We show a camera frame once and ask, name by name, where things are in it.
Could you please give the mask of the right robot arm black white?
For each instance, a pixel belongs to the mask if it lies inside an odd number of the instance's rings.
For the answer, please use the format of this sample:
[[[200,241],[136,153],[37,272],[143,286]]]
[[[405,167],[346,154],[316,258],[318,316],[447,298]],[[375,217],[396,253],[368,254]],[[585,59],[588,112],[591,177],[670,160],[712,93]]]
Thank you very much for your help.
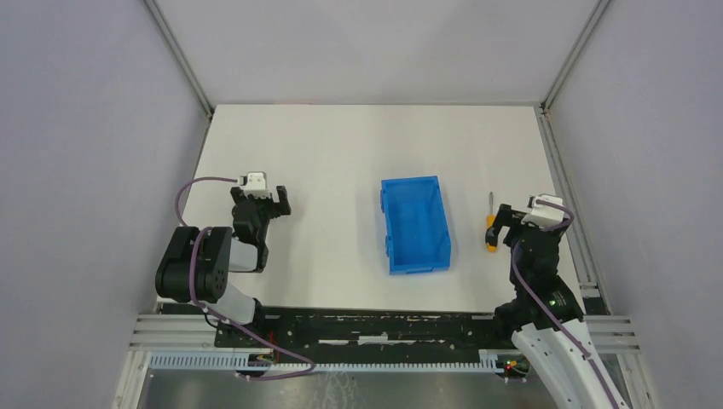
[[[559,276],[560,245],[574,213],[550,194],[529,198],[526,210],[502,204],[485,244],[510,250],[512,301],[494,311],[502,337],[521,351],[560,408],[625,408],[604,368],[576,296]]]

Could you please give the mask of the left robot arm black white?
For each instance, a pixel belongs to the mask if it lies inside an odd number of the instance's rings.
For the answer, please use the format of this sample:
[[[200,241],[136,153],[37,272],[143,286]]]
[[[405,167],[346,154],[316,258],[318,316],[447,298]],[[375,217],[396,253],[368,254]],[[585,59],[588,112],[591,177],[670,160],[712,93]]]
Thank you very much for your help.
[[[262,304],[231,285],[229,275],[260,274],[266,268],[269,224],[292,214],[286,187],[275,190],[275,195],[256,197],[233,187],[230,227],[205,233],[193,226],[176,228],[155,274],[157,294],[193,304],[229,324],[259,325]]]

